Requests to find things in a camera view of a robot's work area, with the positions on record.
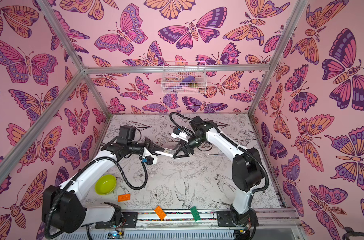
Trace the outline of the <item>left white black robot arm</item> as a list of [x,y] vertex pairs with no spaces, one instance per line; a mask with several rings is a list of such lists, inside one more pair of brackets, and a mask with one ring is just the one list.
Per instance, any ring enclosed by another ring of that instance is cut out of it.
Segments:
[[114,203],[105,202],[101,206],[85,207],[83,201],[90,189],[112,167],[117,167],[128,187],[133,190],[143,189],[133,186],[126,177],[119,162],[129,156],[138,155],[141,166],[155,164],[157,156],[165,148],[155,144],[149,138],[143,143],[134,140],[136,129],[132,126],[120,127],[119,135],[105,144],[96,157],[72,178],[59,186],[49,186],[43,193],[42,222],[45,224],[44,236],[48,240],[63,233],[73,233],[82,226],[106,223],[119,226],[123,221],[122,208]]

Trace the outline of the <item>white remote control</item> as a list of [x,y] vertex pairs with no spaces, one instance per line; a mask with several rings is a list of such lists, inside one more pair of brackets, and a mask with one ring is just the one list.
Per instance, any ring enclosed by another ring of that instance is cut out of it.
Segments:
[[162,156],[167,156],[167,157],[170,157],[170,158],[174,158],[174,154],[176,152],[177,152],[176,150],[164,149],[163,151],[155,151],[155,154],[162,155]]

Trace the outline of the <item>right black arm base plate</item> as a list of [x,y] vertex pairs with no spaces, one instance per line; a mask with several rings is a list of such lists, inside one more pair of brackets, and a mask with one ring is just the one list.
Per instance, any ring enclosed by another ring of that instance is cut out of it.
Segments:
[[217,222],[219,227],[258,227],[258,217],[253,209],[244,214],[235,211],[217,211]]

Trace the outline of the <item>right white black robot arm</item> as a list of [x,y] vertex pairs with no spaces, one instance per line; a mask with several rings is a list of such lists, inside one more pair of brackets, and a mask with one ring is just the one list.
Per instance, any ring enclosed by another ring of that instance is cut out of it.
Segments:
[[188,118],[172,112],[170,120],[175,125],[173,135],[180,139],[174,159],[187,158],[195,153],[194,149],[208,142],[218,148],[232,161],[232,180],[238,188],[231,204],[231,218],[235,226],[258,227],[258,218],[252,201],[255,193],[263,192],[269,186],[269,177],[262,165],[259,151],[248,149],[227,136],[218,125],[199,116]]

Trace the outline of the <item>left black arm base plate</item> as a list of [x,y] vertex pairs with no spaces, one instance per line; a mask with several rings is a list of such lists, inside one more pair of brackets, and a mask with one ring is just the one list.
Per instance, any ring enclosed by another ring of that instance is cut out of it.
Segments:
[[119,215],[113,217],[112,220],[108,222],[98,222],[96,223],[96,229],[134,229],[138,222],[138,212],[123,212]]

